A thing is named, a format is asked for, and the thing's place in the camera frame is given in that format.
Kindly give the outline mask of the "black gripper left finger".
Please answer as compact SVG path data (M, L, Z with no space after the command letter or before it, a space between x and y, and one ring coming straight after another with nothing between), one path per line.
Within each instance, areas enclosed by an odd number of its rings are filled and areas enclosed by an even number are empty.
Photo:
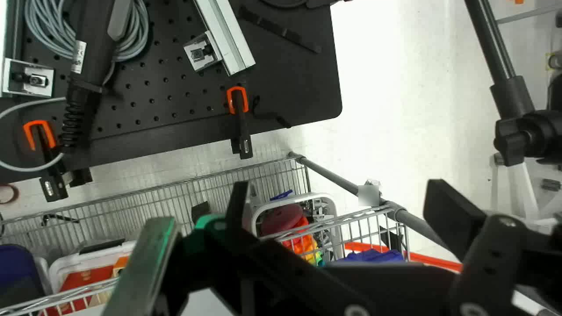
M242 316L240 280L217 240L224 217L182 235L170 217L147 219L101 316Z

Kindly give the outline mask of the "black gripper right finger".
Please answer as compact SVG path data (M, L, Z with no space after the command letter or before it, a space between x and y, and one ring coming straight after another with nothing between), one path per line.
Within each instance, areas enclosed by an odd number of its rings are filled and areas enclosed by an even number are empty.
M486 214L444 179L430 179L423 217L461 261L451 282L451 316L523 316L512 293L530 288L539 300L562 309L560 228L532 230L507 214Z

